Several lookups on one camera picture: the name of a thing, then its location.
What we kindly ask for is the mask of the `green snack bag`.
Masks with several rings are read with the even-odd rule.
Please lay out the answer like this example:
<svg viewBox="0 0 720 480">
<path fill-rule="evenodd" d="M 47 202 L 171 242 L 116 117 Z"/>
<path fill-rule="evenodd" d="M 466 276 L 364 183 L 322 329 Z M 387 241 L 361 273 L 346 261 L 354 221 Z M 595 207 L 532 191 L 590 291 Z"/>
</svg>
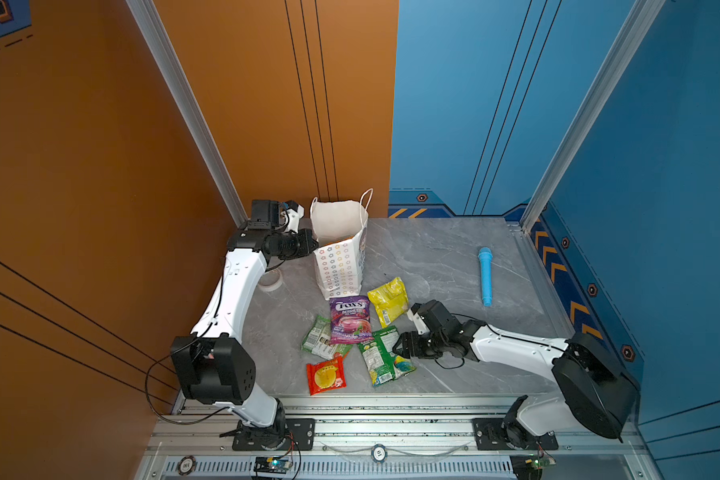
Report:
<svg viewBox="0 0 720 480">
<path fill-rule="evenodd" d="M 374 331 L 370 340 L 357 344 L 373 387 L 397 380 L 416 370 L 409 359 L 393 352 L 399 338 L 397 328 L 389 326 Z"/>
</svg>

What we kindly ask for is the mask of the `yellow snack bag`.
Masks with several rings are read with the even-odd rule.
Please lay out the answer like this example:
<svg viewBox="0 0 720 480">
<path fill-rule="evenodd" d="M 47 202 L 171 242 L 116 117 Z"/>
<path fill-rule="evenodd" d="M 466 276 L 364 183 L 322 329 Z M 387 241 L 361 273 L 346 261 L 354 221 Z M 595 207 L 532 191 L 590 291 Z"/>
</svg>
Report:
<svg viewBox="0 0 720 480">
<path fill-rule="evenodd" d="M 382 328 L 389 327 L 410 308 L 406 287 L 400 277 L 369 291 L 368 298 L 375 308 Z"/>
</svg>

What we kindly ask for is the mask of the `purple Fox's candy bag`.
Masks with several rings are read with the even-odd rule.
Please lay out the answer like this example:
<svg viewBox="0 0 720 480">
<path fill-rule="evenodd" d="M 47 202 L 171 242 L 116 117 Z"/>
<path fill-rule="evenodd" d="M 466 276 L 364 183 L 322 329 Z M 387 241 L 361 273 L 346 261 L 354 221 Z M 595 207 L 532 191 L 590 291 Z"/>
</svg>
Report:
<svg viewBox="0 0 720 480">
<path fill-rule="evenodd" d="M 371 340 L 370 305 L 363 295 L 331 298 L 331 342 L 351 345 Z"/>
</svg>

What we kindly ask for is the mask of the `white printed paper bag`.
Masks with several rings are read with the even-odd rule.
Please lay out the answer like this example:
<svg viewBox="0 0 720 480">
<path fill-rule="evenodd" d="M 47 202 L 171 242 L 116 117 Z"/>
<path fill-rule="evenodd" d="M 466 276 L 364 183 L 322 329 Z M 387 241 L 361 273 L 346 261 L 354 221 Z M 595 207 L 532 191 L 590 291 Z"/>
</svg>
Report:
<svg viewBox="0 0 720 480">
<path fill-rule="evenodd" d="M 365 263 L 368 206 L 374 189 L 356 200 L 310 205 L 310 220 L 319 243 L 313 252 L 317 285 L 326 300 L 359 295 Z"/>
</svg>

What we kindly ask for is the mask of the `red yellow snack packet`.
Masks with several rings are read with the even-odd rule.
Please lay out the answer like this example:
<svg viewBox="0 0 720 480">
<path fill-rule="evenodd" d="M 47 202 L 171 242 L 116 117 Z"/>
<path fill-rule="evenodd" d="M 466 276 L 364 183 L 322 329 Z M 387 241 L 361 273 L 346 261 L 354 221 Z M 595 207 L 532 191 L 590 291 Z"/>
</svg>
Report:
<svg viewBox="0 0 720 480">
<path fill-rule="evenodd" d="M 311 395 L 347 387 L 341 356 L 319 364 L 307 364 L 306 377 Z"/>
</svg>

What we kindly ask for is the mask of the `green white snack packet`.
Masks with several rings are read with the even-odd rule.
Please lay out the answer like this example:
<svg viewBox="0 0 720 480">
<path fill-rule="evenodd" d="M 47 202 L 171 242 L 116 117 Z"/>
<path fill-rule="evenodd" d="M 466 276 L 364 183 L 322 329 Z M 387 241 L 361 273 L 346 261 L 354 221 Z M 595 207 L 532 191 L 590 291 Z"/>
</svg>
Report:
<svg viewBox="0 0 720 480">
<path fill-rule="evenodd" d="M 317 315 L 301 342 L 301 349 L 324 360 L 345 358 L 351 351 L 349 344 L 333 344 L 331 340 L 331 321 Z"/>
</svg>

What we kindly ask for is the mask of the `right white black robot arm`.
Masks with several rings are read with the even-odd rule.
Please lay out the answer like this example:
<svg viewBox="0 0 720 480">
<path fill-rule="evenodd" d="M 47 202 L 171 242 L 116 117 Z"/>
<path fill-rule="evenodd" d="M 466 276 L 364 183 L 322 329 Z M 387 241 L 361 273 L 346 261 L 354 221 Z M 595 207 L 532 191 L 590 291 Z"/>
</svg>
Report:
<svg viewBox="0 0 720 480">
<path fill-rule="evenodd" d="M 454 314 L 437 300 L 414 304 L 415 330 L 394 344 L 404 358 L 438 360 L 444 354 L 473 362 L 524 370 L 555 383 L 555 390 L 519 396 L 498 426 L 511 449 L 544 448 L 557 432 L 577 426 L 619 440 L 637 403 L 639 381 L 595 337 L 536 337 L 502 330 L 471 316 Z"/>
</svg>

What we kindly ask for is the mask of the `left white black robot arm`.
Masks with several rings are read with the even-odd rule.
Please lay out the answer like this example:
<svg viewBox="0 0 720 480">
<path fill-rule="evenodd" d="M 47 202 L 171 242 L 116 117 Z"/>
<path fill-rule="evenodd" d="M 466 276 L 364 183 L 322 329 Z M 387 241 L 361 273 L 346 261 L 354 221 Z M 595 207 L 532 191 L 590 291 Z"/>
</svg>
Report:
<svg viewBox="0 0 720 480">
<path fill-rule="evenodd" d="M 228 240 L 223 270 L 206 312 L 191 333 L 174 339 L 170 360 L 185 398 L 229 410 L 239 419 L 233 435 L 266 449 L 290 439 L 282 402 L 256 382 L 256 365 L 243 346 L 245 318 L 269 262 L 309 256 L 318 247 L 300 226 L 294 201 L 255 200 L 252 216 Z"/>
</svg>

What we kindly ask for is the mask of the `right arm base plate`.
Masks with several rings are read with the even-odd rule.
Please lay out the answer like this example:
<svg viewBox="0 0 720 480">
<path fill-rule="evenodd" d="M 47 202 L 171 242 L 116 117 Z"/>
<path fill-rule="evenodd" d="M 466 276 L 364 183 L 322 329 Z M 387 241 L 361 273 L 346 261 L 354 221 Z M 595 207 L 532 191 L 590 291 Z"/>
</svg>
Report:
<svg viewBox="0 0 720 480">
<path fill-rule="evenodd" d="M 476 447 L 480 451 L 559 449 L 557 438 L 552 432 L 533 436 L 517 422 L 507 423 L 499 418 L 474 418 L 471 425 Z"/>
</svg>

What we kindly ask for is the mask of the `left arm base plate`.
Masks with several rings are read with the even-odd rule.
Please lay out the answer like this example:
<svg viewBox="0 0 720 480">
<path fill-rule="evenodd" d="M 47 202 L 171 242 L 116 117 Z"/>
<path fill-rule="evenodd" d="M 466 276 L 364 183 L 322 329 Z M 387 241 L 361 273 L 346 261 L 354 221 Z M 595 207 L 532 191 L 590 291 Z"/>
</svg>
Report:
<svg viewBox="0 0 720 480">
<path fill-rule="evenodd" d="M 311 451 L 315 439 L 313 418 L 284 418 L 270 427 L 246 426 L 239 421 L 233 435 L 233 451 Z"/>
</svg>

